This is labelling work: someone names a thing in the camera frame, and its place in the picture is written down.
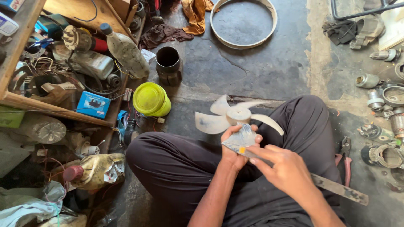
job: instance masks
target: metal frame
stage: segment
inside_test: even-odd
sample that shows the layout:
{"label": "metal frame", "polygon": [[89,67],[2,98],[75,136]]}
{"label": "metal frame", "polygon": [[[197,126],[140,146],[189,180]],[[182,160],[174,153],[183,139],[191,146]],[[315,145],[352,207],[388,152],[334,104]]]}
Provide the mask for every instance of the metal frame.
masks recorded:
{"label": "metal frame", "polygon": [[270,2],[270,0],[256,0],[258,2],[261,2],[262,4],[265,5],[265,7],[267,7],[269,9],[269,11],[271,12],[272,15],[272,19],[274,21],[274,24],[272,26],[272,30],[269,33],[269,35],[267,35],[265,38],[263,38],[262,40],[253,43],[253,44],[248,44],[248,45],[240,45],[240,44],[235,44],[232,42],[229,42],[225,39],[223,39],[215,30],[214,26],[213,26],[213,15],[215,14],[216,10],[219,9],[219,7],[221,5],[223,5],[225,2],[230,2],[230,1],[234,1],[234,0],[219,0],[215,3],[211,13],[210,13],[210,26],[212,27],[213,33],[215,34],[216,38],[223,43],[224,45],[230,47],[230,48],[234,48],[234,49],[238,49],[238,50],[243,50],[243,49],[248,49],[248,48],[253,48],[256,47],[258,45],[261,45],[263,42],[265,42],[265,40],[267,40],[272,33],[275,31],[276,28],[276,24],[278,23],[278,14],[276,13],[276,9],[274,7],[274,5]]}
{"label": "metal frame", "polygon": [[382,12],[384,12],[386,10],[391,10],[391,9],[394,9],[394,8],[399,8],[399,7],[404,6],[404,2],[395,3],[395,4],[389,4],[387,2],[387,0],[380,0],[380,2],[381,2],[381,7],[380,8],[375,8],[375,9],[367,10],[367,11],[364,11],[364,12],[361,12],[361,13],[356,13],[356,14],[351,14],[351,15],[339,17],[338,13],[337,13],[337,4],[336,4],[335,1],[336,0],[331,0],[331,11],[332,11],[332,16],[334,17],[334,19],[336,19],[338,21],[344,21],[344,20],[355,18],[355,17],[361,17],[361,16],[369,15],[369,14],[382,13]]}

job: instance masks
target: pliers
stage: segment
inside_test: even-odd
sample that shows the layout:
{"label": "pliers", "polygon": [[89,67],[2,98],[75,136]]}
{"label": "pliers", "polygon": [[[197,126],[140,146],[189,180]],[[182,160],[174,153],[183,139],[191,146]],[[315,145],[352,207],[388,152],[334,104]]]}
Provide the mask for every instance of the pliers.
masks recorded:
{"label": "pliers", "polygon": [[349,153],[351,151],[351,138],[345,137],[342,140],[342,147],[339,154],[335,155],[335,165],[341,161],[344,157],[344,166],[345,166],[345,186],[349,187],[349,182],[351,180],[351,162],[352,159],[349,157]]}

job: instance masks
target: white plastic fan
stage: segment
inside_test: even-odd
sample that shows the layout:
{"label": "white plastic fan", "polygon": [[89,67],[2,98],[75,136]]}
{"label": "white plastic fan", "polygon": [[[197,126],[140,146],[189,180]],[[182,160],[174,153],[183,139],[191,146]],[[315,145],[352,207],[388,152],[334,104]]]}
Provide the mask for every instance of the white plastic fan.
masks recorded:
{"label": "white plastic fan", "polygon": [[218,134],[232,125],[237,125],[237,122],[249,124],[250,119],[256,119],[271,126],[277,130],[279,134],[283,135],[284,132],[282,128],[272,118],[263,114],[251,114],[249,108],[265,103],[269,102],[249,101],[230,106],[227,103],[227,95],[223,95],[210,107],[210,111],[218,115],[195,112],[196,128],[204,133]]}

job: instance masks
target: person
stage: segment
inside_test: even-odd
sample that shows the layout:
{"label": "person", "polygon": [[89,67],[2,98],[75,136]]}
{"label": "person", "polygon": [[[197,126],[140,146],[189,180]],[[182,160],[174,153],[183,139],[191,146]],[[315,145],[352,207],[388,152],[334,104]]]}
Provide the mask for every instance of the person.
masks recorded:
{"label": "person", "polygon": [[[133,140],[128,164],[148,192],[190,227],[345,226],[339,196],[317,188],[309,174],[341,183],[324,102],[299,96],[270,117],[285,134],[252,125],[256,144],[247,149],[272,167],[224,146],[162,132]],[[240,128],[230,127],[221,141]]]}

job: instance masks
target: hand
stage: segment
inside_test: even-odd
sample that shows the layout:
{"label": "hand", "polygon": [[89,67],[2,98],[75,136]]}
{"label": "hand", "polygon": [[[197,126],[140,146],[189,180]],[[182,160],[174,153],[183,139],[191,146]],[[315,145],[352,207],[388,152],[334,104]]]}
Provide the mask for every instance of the hand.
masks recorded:
{"label": "hand", "polygon": [[247,150],[274,164],[271,168],[258,158],[250,158],[250,162],[264,174],[269,182],[297,202],[317,189],[303,158],[297,153],[274,145],[266,145],[265,148],[251,146],[247,147]]}
{"label": "hand", "polygon": [[[222,137],[220,138],[221,142],[228,139],[233,133],[238,132],[241,129],[241,127],[242,127],[241,124],[229,127],[223,133]],[[253,131],[257,131],[258,127],[255,124],[253,124],[253,125],[251,125],[251,129]],[[257,134],[257,136],[255,137],[254,146],[260,147],[259,143],[261,141],[262,141],[262,136],[260,134]],[[234,167],[236,172],[238,173],[241,170],[241,168],[243,168],[243,166],[248,162],[248,158],[246,156],[242,156],[242,155],[230,150],[226,146],[222,145],[222,160],[221,161],[225,161],[225,162],[228,162],[229,164],[231,164],[232,167]]]}

